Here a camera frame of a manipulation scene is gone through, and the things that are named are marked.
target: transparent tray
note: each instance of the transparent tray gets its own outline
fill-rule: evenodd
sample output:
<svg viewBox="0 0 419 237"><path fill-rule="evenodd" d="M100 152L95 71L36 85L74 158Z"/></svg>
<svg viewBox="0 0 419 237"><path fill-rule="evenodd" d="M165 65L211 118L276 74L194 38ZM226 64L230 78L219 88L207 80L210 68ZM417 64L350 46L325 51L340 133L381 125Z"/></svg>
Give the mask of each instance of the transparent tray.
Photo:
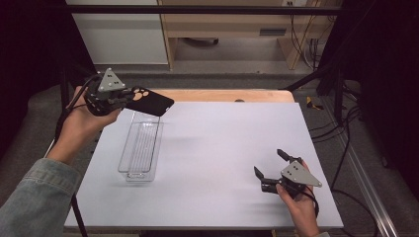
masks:
<svg viewBox="0 0 419 237"><path fill-rule="evenodd" d="M154 180L162 131L160 117L139 112L133 114L118 169L128 182Z"/></svg>

